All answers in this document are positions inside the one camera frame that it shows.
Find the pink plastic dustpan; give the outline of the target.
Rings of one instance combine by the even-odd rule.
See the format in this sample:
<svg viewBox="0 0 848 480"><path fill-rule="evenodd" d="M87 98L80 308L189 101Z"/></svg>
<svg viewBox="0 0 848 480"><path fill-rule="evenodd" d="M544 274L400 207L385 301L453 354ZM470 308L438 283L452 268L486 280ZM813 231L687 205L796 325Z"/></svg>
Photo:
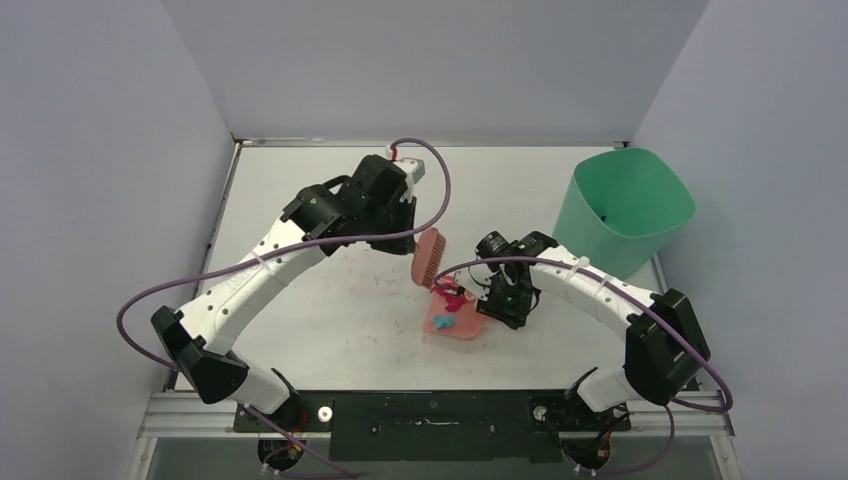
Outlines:
<svg viewBox="0 0 848 480"><path fill-rule="evenodd" d="M453 276L439 280L438 283L444 283L450 280L454 281ZM426 334L440 335L463 341L473 340L482 333L484 327L489 322L488 317L477 311L477 304L478 300L476 299L474 303L467 304L459 312L451 314L443 310L445 302L431 292L430 303L421 330ZM432 318L436 315L454 315L456 317L455 326L451 329L436 330L432 324Z"/></svg>

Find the pink hand brush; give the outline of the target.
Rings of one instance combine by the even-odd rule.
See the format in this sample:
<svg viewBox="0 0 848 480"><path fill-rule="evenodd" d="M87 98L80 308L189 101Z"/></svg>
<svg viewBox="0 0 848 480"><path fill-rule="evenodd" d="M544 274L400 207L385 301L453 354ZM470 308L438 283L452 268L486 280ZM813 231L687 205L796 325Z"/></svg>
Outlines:
<svg viewBox="0 0 848 480"><path fill-rule="evenodd" d="M444 235L435 227L420 235L411 263L411 279L415 285L426 289L434 286L446 245Z"/></svg>

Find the teal paper scrap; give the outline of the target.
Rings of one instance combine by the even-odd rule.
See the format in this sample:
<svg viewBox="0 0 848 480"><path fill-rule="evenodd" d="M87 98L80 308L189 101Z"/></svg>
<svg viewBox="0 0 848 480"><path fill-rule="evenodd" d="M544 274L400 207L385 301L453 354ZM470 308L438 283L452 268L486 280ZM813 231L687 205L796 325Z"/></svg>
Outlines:
<svg viewBox="0 0 848 480"><path fill-rule="evenodd" d="M436 315L432 318L433 327L436 330L451 329L455 326L456 317L454 315Z"/></svg>

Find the magenta paper scrap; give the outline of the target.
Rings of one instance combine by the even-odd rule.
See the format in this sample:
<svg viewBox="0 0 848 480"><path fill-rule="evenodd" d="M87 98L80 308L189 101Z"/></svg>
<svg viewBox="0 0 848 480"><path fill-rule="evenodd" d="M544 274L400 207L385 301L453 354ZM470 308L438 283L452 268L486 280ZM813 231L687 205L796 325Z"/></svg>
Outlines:
<svg viewBox="0 0 848 480"><path fill-rule="evenodd" d="M472 294L453 280L435 284L431 292L445 302L443 310L451 314L459 312L465 305L476 301Z"/></svg>

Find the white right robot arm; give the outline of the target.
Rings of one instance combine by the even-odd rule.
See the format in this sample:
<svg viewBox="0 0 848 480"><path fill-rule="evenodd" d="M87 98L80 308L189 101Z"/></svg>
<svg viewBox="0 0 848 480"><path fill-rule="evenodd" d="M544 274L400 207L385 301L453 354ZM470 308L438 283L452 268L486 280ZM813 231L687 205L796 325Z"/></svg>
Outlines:
<svg viewBox="0 0 848 480"><path fill-rule="evenodd" d="M635 399L667 405L701 368L692 354L710 357L691 303L679 291L629 285L538 231L513 242L493 231L475 253L480 264L455 279L477 298L479 313L518 329L546 292L623 342L622 366L594 367L575 382L577 396L593 412Z"/></svg>

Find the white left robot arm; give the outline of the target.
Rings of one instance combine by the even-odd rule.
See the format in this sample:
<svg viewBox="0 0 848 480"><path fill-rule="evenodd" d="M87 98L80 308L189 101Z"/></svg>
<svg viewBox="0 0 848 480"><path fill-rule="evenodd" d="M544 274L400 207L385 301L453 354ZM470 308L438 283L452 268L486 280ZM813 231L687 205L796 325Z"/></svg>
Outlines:
<svg viewBox="0 0 848 480"><path fill-rule="evenodd" d="M231 399L271 417L294 414L297 394L287 380L232 348L284 288L337 248L313 246L274 259L266 254L305 240L411 229L416 206L412 189L424 174L420 160L368 155L352 175L301 189L246 255L250 267L226 275L179 308L163 306L152 315L151 324L167 354L204 403Z"/></svg>

